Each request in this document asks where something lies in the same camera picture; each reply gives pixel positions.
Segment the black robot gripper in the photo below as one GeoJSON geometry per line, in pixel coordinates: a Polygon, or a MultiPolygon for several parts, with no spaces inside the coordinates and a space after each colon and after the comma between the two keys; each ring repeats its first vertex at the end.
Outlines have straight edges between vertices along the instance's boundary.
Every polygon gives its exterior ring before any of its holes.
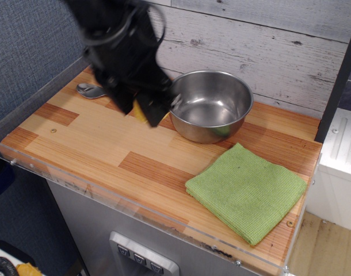
{"type": "Polygon", "coordinates": [[[180,102],[172,81],[158,66],[157,51],[165,32],[155,30],[147,11],[125,13],[117,26],[83,29],[85,55],[97,82],[127,115],[136,99],[151,127],[157,127],[180,102]]]}

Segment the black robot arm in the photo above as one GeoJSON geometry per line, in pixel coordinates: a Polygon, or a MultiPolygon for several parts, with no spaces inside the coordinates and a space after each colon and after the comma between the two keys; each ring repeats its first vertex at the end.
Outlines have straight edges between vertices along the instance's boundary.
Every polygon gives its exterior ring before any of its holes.
{"type": "Polygon", "coordinates": [[[166,25],[161,9],[146,1],[66,1],[77,24],[96,81],[124,113],[137,110],[157,127],[180,102],[157,63],[166,25]]]}

